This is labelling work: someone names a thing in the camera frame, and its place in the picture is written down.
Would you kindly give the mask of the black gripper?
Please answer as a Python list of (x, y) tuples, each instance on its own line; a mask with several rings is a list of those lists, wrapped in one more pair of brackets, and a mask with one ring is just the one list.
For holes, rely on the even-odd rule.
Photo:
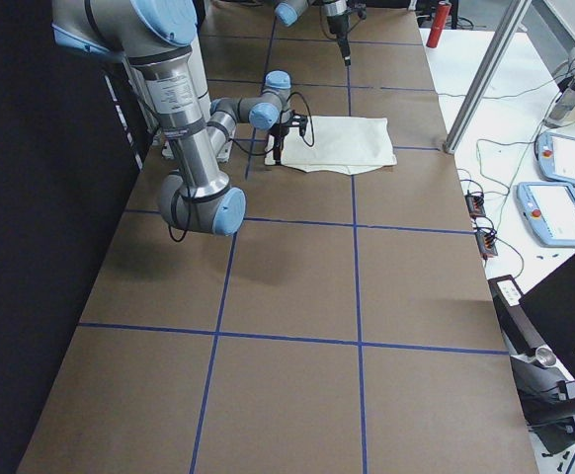
[(282, 164), (282, 152), (284, 148), (284, 138), (289, 134), (291, 128), (291, 118), (279, 120), (272, 126), (273, 160), (276, 165)]
[(338, 46), (346, 66), (351, 65), (351, 49), (347, 39), (349, 30), (349, 18), (347, 14), (328, 16), (327, 24), (329, 32), (338, 41)]

